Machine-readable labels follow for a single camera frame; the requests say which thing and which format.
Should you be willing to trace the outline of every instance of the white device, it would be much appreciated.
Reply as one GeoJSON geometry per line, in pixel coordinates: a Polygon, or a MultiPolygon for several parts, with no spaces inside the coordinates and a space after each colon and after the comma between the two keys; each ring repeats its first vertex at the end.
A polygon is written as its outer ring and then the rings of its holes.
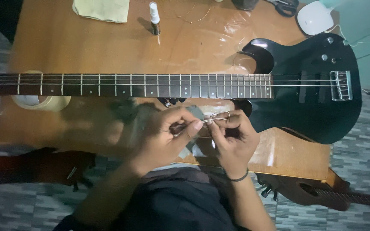
{"type": "Polygon", "coordinates": [[[326,8],[320,1],[312,2],[299,11],[299,26],[309,35],[322,33],[333,27],[332,10],[333,8],[326,8]]]}

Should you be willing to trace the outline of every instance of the sound hole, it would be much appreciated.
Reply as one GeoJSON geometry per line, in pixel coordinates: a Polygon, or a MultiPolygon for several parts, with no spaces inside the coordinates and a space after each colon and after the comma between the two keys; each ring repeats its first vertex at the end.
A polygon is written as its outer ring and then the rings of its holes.
{"type": "Polygon", "coordinates": [[[314,197],[319,196],[318,192],[316,192],[316,190],[312,186],[310,186],[308,184],[305,184],[305,183],[299,183],[299,186],[301,187],[301,189],[303,189],[305,192],[311,194],[312,196],[314,196],[314,197]]]}

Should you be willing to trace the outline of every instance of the wrist bracelet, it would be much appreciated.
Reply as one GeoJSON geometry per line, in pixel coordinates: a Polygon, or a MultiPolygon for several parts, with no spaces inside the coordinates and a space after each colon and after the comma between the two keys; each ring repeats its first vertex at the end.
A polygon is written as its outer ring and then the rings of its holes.
{"type": "Polygon", "coordinates": [[[245,175],[244,175],[243,177],[241,177],[241,178],[239,178],[239,179],[236,179],[236,180],[232,180],[232,179],[230,179],[229,177],[228,177],[228,179],[229,179],[229,181],[232,181],[232,182],[239,182],[239,181],[242,181],[243,179],[245,179],[245,178],[246,178],[246,176],[248,176],[248,174],[249,174],[249,169],[248,169],[248,168],[246,168],[246,173],[245,173],[245,175]]]}

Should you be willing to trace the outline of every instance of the cloth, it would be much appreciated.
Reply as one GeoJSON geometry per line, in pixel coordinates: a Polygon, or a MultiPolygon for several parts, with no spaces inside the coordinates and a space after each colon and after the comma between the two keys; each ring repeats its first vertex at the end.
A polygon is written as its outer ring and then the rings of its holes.
{"type": "MultiPolygon", "coordinates": [[[[218,174],[194,168],[153,171],[134,191],[126,209],[110,230],[236,230],[233,211],[218,174]]],[[[54,229],[95,230],[72,215],[54,229]]]]}
{"type": "Polygon", "coordinates": [[[130,0],[74,0],[72,9],[85,18],[126,23],[130,0]]]}

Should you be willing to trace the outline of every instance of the tiled floor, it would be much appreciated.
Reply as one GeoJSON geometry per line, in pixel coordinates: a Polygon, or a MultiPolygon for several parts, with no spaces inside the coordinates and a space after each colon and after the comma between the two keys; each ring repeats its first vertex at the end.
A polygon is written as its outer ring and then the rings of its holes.
{"type": "MultiPolygon", "coordinates": [[[[7,70],[10,44],[0,34],[0,72],[7,70]]],[[[26,152],[24,147],[9,151],[0,147],[0,155],[26,152]]],[[[115,169],[116,160],[97,158],[96,167],[87,172],[92,181],[115,169]]],[[[333,145],[331,165],[354,190],[370,194],[370,97],[363,95],[361,116],[344,139],[333,145]]],[[[51,230],[85,198],[88,190],[50,184],[0,185],[0,230],[51,230]]],[[[278,230],[370,230],[370,207],[352,204],[346,212],[322,206],[299,206],[280,196],[278,202],[264,198],[266,208],[278,230]]]]}

